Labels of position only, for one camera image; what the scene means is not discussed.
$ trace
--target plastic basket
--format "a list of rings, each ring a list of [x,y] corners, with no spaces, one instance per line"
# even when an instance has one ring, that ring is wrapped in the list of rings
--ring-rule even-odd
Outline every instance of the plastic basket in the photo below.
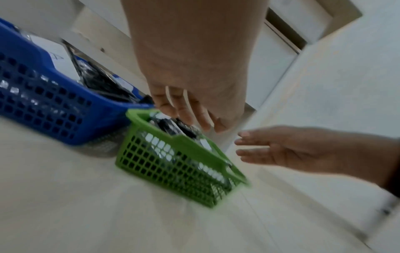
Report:
[[[246,177],[210,140],[212,153],[184,135],[171,136],[148,123],[155,110],[128,110],[132,121],[116,165],[213,207]]]
[[[153,105],[119,103],[101,97],[58,72],[50,55],[0,19],[0,114],[79,145],[130,121],[128,108]]]

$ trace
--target fingernail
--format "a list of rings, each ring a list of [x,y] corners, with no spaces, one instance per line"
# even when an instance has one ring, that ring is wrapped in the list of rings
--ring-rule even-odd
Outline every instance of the fingernail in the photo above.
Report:
[[[246,132],[246,131],[243,131],[243,132],[238,133],[238,135],[239,135],[240,137],[249,137],[249,136],[250,136],[250,133],[249,133],[249,132]]]

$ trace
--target blue plastic basket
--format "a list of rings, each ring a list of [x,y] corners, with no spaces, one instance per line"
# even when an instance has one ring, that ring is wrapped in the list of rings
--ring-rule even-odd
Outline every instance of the blue plastic basket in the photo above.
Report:
[[[79,145],[129,125],[129,108],[91,92],[58,72],[50,55],[0,19],[0,114]]]

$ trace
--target green plastic basket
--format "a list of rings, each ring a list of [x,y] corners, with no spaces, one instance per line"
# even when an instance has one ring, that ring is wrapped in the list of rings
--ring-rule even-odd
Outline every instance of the green plastic basket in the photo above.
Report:
[[[156,110],[128,110],[132,121],[116,165],[176,193],[213,207],[246,177],[210,140],[218,154],[184,135],[169,135],[148,123]]]

